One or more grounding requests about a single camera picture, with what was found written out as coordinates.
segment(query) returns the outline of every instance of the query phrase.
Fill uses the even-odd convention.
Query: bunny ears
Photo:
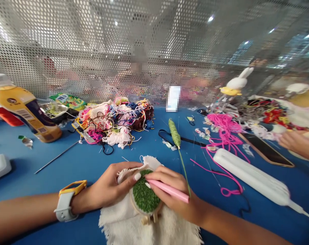
[[[253,70],[254,70],[253,67],[245,68],[244,71],[242,71],[242,73],[239,75],[239,78],[247,78],[252,73]]]

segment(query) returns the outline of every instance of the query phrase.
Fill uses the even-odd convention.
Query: metal mesh
[[[0,1],[0,73],[38,98],[203,104],[255,59],[245,95],[309,77],[309,0]]]

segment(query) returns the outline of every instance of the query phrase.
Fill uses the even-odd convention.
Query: phone
[[[239,133],[238,135],[267,162],[283,167],[295,167],[292,162],[254,134]]]
[[[199,109],[199,110],[197,110],[197,112],[200,113],[202,116],[207,116],[208,115],[208,113],[205,110],[203,110],[203,109]]]

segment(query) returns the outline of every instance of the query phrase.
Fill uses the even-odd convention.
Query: pink pen
[[[174,196],[174,197],[178,198],[179,200],[181,200],[185,203],[189,203],[189,196],[186,195],[185,193],[175,189],[174,187],[171,187],[170,185],[167,185],[167,184],[162,183],[162,182],[157,181],[157,180],[148,180],[147,179],[146,181],[155,185],[156,187],[163,190],[164,192],[167,192],[169,195]]]

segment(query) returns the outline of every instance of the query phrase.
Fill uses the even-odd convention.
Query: watch strap
[[[57,219],[60,222],[68,222],[77,219],[78,215],[72,214],[70,202],[75,192],[62,193],[59,197],[56,213]]]

